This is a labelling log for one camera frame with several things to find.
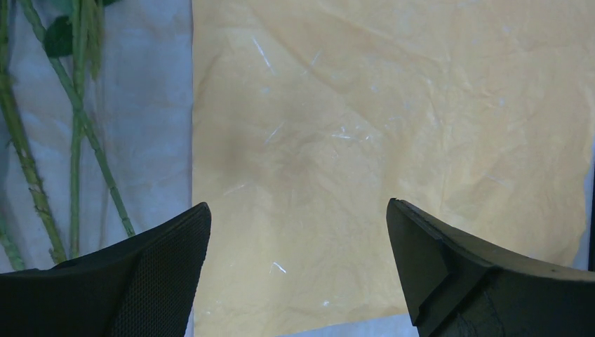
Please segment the pink cream rose stem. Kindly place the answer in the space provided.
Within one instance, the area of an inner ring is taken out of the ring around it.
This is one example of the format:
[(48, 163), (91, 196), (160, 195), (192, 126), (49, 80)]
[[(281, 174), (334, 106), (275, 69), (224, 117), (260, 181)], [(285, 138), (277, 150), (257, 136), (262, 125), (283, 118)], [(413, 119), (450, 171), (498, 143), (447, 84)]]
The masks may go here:
[(117, 187), (107, 155), (95, 132), (84, 99), (86, 80), (98, 80), (102, 66), (105, 6), (103, 1), (56, 1), (63, 14), (45, 27), (32, 1), (21, 1), (26, 19), (55, 70), (72, 105), (69, 168), (69, 257), (80, 255), (81, 149), (87, 139), (127, 236), (135, 230)]

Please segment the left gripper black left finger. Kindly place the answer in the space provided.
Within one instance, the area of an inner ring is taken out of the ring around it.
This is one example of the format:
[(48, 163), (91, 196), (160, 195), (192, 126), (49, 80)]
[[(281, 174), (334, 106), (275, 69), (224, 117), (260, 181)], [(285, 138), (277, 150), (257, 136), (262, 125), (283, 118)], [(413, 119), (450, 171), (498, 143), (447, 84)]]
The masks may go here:
[(2, 274), (1, 335), (185, 335), (210, 229), (200, 203), (49, 270)]

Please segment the orange yellow wrapping paper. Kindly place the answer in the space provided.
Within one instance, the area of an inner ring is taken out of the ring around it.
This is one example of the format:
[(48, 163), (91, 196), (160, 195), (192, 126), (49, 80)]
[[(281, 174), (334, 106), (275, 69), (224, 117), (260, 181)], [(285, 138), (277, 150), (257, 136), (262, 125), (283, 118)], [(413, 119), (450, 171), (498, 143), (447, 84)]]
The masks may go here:
[(587, 227), (593, 1), (195, 1), (196, 336), (406, 312), (405, 199), (571, 266)]

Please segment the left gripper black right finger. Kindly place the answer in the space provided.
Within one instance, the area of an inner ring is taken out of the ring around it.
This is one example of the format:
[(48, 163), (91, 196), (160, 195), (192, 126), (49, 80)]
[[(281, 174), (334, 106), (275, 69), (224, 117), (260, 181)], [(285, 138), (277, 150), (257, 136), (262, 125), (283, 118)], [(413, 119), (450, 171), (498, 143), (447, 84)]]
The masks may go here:
[(593, 336), (594, 273), (475, 237), (391, 199), (389, 240), (421, 336)]

